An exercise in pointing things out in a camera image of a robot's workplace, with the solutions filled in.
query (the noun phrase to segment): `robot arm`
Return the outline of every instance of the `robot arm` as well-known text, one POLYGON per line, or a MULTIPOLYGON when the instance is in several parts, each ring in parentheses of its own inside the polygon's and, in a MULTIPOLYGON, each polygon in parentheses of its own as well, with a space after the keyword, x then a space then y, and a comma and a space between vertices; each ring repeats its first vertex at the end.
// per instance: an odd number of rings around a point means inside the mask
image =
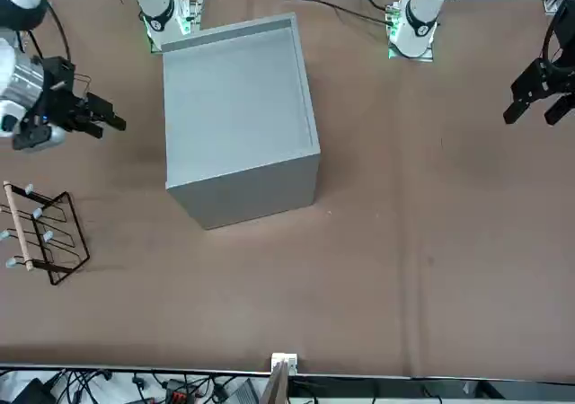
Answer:
MULTIPOLYGON (((0 27, 32 30, 47 9, 47 0, 0 0, 0 27)), ((30 58, 1 39, 0 137, 12 138, 15 150, 40 150, 62 143, 66 132, 100 138, 100 123, 125 130, 110 103, 89 92, 74 96, 74 77, 65 58, 30 58)))
POLYGON ((439 10, 445 0, 402 0, 401 19, 390 41, 404 56, 425 53, 437 27, 439 10))

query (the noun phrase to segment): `wire rack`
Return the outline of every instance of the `wire rack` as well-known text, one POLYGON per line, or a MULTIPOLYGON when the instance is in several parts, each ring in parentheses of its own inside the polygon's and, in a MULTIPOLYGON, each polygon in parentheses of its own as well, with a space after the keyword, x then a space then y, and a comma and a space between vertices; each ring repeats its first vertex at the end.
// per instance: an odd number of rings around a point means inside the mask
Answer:
POLYGON ((1 212, 12 217, 13 227, 1 231, 0 240, 18 241, 21 252, 6 261, 7 267, 45 270, 50 283, 59 285, 90 259, 72 197, 67 191, 48 198, 33 191, 31 185, 22 189, 7 181, 4 191, 8 205, 0 204, 1 212), (16 206, 15 195, 31 212, 16 206))

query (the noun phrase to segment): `wire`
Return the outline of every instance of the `wire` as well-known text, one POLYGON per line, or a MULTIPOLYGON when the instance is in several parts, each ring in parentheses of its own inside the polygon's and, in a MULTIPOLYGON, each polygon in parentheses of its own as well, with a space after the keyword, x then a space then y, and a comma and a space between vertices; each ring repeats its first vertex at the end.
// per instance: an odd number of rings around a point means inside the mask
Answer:
MULTIPOLYGON (((90 377, 88 377, 86 380, 88 382, 91 381, 95 376, 99 375, 101 372, 102 372, 101 370, 98 370, 98 371, 92 373, 92 375, 90 377)), ((68 375, 68 378, 66 381, 66 387, 58 396, 58 398, 56 400, 56 404, 59 404, 59 402, 64 398, 64 394, 66 394, 68 402, 72 402, 70 399, 70 386, 72 386, 75 382, 77 382, 77 379, 74 379, 73 381, 70 382, 70 379, 71 379, 73 373, 74 372, 69 372, 69 375, 68 375)))
POLYGON ((146 402, 146 399, 144 398, 144 394, 142 393, 142 390, 140 389, 139 384, 136 384, 136 389, 137 389, 137 393, 140 394, 140 399, 142 400, 142 402, 146 402))
POLYGON ((319 404, 319 400, 317 399, 314 392, 310 388, 308 388, 307 386, 305 386, 301 382, 298 382, 297 380, 294 380, 293 382, 294 382, 295 386, 300 388, 302 391, 306 391, 308 393, 308 395, 310 395, 312 397, 312 399, 314 400, 314 404, 319 404))
POLYGON ((380 6, 379 4, 377 4, 376 2, 374 2, 374 0, 368 0, 369 3, 371 3, 372 6, 374 6, 376 9, 379 9, 380 11, 386 11, 384 6, 380 6))
POLYGON ((60 22, 60 19, 58 18, 56 11, 54 10, 54 8, 52 7, 52 5, 49 3, 48 0, 40 0, 40 4, 42 3, 48 6, 48 10, 52 14, 52 18, 54 18, 54 22, 56 23, 57 29, 60 33, 60 36, 62 37, 64 48, 66 49, 66 59, 71 63, 72 56, 70 55, 70 46, 68 45, 68 38, 66 37, 66 33, 64 32, 64 27, 62 27, 62 22, 60 22))
POLYGON ((90 399, 92 400, 92 403, 98 404, 98 401, 92 395, 92 390, 90 389, 90 385, 86 381, 86 377, 84 376, 84 373, 78 374, 78 373, 74 372, 74 376, 78 380, 78 382, 80 383, 80 387, 78 387, 78 390, 76 391, 76 393, 79 393, 80 396, 82 396, 82 392, 86 391, 86 392, 88 392, 88 395, 90 395, 90 399))
POLYGON ((27 31, 27 32, 28 32, 28 36, 30 36, 32 43, 34 44, 34 48, 36 48, 36 54, 38 54, 38 57, 40 57, 40 60, 43 60, 44 55, 42 54, 42 50, 40 49, 40 45, 38 45, 38 41, 34 37, 34 33, 32 33, 31 31, 27 31))
POLYGON ((16 39, 18 39, 18 49, 20 52, 24 53, 24 46, 22 44, 22 37, 20 36, 20 32, 16 32, 16 39))
POLYGON ((425 397, 435 398, 436 400, 439 400, 439 404, 443 404, 443 400, 441 399, 441 397, 439 395, 431 395, 431 393, 429 393, 429 390, 425 384, 421 385, 421 391, 423 392, 423 395, 425 397))
POLYGON ((206 402, 213 401, 215 404, 219 404, 220 402, 223 402, 223 401, 220 401, 220 400, 216 400, 216 396, 217 396, 217 395, 216 395, 216 387, 218 387, 218 388, 220 388, 220 389, 222 389, 222 390, 225 391, 225 390, 226 390, 226 386, 227 386, 231 381, 233 381, 233 380, 235 380, 235 379, 237 379, 237 377, 236 377, 236 376, 232 376, 232 377, 230 377, 229 379, 227 379, 225 382, 223 382, 222 384, 217 384, 216 381, 214 380, 214 381, 213 381, 213 382, 214 382, 214 390, 212 391, 212 394, 209 396, 209 398, 208 398, 208 400, 207 400, 206 402))
POLYGON ((326 6, 330 6, 336 10, 343 11, 345 13, 350 13, 352 15, 359 17, 359 18, 363 18, 364 20, 376 22, 376 23, 383 24, 383 25, 388 25, 390 27, 394 26, 394 24, 391 21, 384 21, 384 20, 380 20, 378 18, 374 18, 372 16, 364 15, 363 13, 353 12, 350 9, 346 9, 345 7, 337 6, 336 4, 328 3, 328 2, 325 2, 323 0, 307 0, 307 1, 308 2, 315 2, 315 3, 319 3, 319 4, 325 4, 326 6))
POLYGON ((188 397, 190 396, 190 390, 188 389, 188 375, 186 373, 183 374, 183 382, 186 385, 186 402, 188 402, 188 397))
POLYGON ((162 386, 162 389, 165 389, 164 384, 162 382, 160 382, 160 379, 158 379, 158 376, 155 375, 155 373, 152 373, 152 376, 154 377, 154 380, 156 380, 158 382, 158 384, 160 386, 162 386))

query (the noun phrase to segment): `wooden dowel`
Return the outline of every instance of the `wooden dowel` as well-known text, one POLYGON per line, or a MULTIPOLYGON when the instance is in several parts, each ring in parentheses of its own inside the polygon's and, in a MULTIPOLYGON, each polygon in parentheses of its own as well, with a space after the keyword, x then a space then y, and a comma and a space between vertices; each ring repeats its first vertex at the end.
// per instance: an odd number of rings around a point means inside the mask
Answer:
POLYGON ((16 207, 16 201, 14 200, 12 185, 9 181, 4 181, 4 191, 6 192, 6 197, 8 198, 8 205, 10 206, 12 219, 14 220, 14 228, 16 229, 16 235, 18 236, 18 242, 20 243, 20 249, 22 250, 24 264, 26 265, 26 269, 32 271, 34 269, 34 265, 32 264, 30 253, 28 252, 28 243, 26 242, 24 230, 22 229, 20 216, 18 215, 18 208, 16 207))

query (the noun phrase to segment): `gray box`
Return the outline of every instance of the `gray box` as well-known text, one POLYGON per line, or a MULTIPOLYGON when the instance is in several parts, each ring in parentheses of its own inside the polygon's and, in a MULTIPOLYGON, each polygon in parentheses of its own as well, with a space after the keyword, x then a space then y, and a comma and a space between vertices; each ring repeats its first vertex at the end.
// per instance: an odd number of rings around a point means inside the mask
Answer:
POLYGON ((320 146, 293 13, 166 44, 166 188, 211 229, 308 206, 320 146))

